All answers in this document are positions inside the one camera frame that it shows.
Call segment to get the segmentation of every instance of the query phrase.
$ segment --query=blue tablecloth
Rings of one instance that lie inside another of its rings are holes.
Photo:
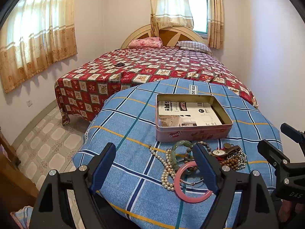
[[[239,145],[248,157],[248,164],[241,172],[256,169],[269,190],[275,187],[273,168],[257,152],[257,143],[266,139],[282,150],[279,131],[259,110],[222,85],[177,78],[141,84],[107,100],[73,158],[76,167],[88,164],[108,142],[116,145],[116,158],[100,193],[119,214],[141,228],[199,228],[214,201],[215,196],[211,195],[204,202],[189,204],[175,192],[164,189],[160,182],[164,167],[148,150],[151,144],[164,157],[164,150],[173,145],[156,141],[156,95],[188,94],[190,84],[198,86],[198,94],[214,95],[234,122],[227,138],[206,142],[212,149],[226,142]],[[178,147],[176,152],[184,153],[185,147]],[[204,183],[186,188],[186,194],[191,197],[205,191]],[[232,227],[239,199],[240,192],[236,192],[225,227]]]

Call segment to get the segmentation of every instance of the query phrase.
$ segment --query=baseboard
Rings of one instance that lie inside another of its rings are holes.
[[[57,101],[52,101],[47,107],[45,107],[31,122],[22,130],[18,137],[14,140],[12,146],[16,150],[19,145],[23,142],[25,137],[30,133],[30,131],[41,121],[48,113],[52,111],[57,106]]]

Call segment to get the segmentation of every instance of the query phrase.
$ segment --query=beige curtain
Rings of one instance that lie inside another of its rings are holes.
[[[20,0],[0,31],[6,93],[56,61],[77,53],[74,0]]]
[[[159,36],[159,30],[166,27],[185,26],[193,29],[189,0],[150,0],[150,4],[153,36]]]
[[[222,0],[209,0],[208,45],[222,49],[224,44],[224,9]]]

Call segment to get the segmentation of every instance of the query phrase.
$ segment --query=silver bolt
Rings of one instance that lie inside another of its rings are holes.
[[[230,171],[230,169],[231,168],[229,166],[226,166],[226,165],[222,166],[222,170],[225,171],[225,172]]]
[[[255,175],[256,177],[258,177],[258,176],[260,175],[260,173],[259,173],[257,170],[254,170],[254,171],[252,172],[252,174]]]
[[[78,169],[80,171],[85,171],[87,169],[87,165],[81,165]]]
[[[56,174],[56,170],[55,169],[49,171],[49,175],[50,176],[54,176],[55,174]]]

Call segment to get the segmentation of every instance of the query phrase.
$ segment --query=headboard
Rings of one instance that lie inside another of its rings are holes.
[[[122,44],[121,49],[127,48],[132,40],[144,39],[147,37],[151,37],[150,24],[139,28],[129,35],[129,37]],[[165,46],[175,46],[178,41],[182,40],[196,41],[207,44],[206,40],[200,37],[193,30],[186,27],[163,28],[159,30],[159,37],[162,39],[163,45]]]

